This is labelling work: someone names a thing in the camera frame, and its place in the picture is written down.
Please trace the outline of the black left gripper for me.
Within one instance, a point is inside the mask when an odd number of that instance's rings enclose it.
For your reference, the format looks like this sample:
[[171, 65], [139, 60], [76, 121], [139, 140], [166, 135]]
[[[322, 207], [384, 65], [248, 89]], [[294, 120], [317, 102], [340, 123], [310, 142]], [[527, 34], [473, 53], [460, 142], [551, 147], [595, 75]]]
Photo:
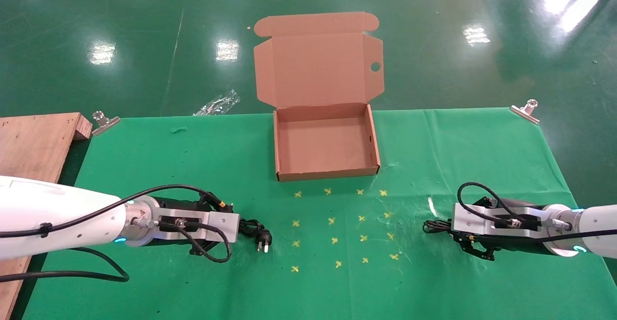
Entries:
[[[172, 210], [188, 210], [192, 212], [211, 212], [212, 207], [205, 200], [176, 200], [163, 197], [153, 197], [160, 208]], [[217, 241], [197, 241], [191, 244], [190, 255], [209, 256], [209, 251], [218, 245]]]

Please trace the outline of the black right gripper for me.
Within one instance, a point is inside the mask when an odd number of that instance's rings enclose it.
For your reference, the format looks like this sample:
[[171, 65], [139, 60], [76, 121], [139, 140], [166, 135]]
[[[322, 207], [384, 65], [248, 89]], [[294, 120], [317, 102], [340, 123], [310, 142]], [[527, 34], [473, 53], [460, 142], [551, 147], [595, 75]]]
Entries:
[[[491, 244], [486, 245], [484, 242], [477, 240], [475, 236], [458, 236], [456, 237], [456, 243], [467, 254], [485, 261], [495, 261], [494, 254], [497, 248]], [[496, 237], [496, 245], [503, 250], [512, 252], [554, 255], [544, 243], [532, 238], [499, 236]]]

